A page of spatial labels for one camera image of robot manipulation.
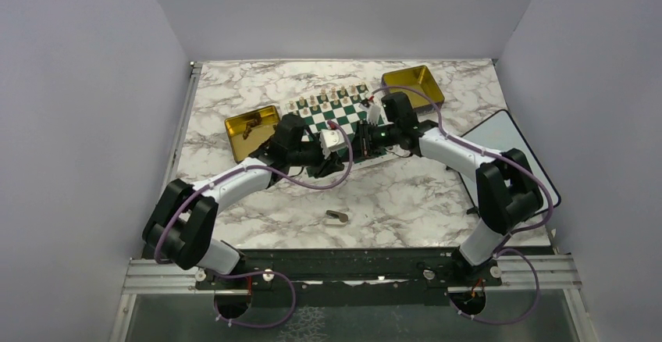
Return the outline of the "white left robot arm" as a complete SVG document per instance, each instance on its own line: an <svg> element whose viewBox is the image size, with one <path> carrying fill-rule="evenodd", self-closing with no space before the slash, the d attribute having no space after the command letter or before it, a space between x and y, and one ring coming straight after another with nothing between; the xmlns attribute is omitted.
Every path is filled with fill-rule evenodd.
<svg viewBox="0 0 662 342"><path fill-rule="evenodd" d="M310 141L304 141L305 121L289 113L267 140L233 168L197 183L181 179L169 182L142 233L143 241L154 250L154 260L174 263L181 269L213 271L225 287L242 284L242 254L212 237L217 215L280 180L303 186L304 182L289 176L291 167L330 164L337 151L351 148L350 138L338 123L328 121L326 125Z"/></svg>

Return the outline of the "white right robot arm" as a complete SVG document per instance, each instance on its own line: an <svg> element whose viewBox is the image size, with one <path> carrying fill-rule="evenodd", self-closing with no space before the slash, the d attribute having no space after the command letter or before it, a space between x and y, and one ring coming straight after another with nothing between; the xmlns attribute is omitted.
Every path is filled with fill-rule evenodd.
<svg viewBox="0 0 662 342"><path fill-rule="evenodd" d="M450 264L452 278L469 285L481 276L482 267L515 227L543 207L543 185L522 151L483 149L446 132L439 122L421 121L403 92L386 94L380 107L388 123L358 122L351 144L354 159L368 159L384 148L399 146L444 164L476 185L480 221L454 250Z"/></svg>

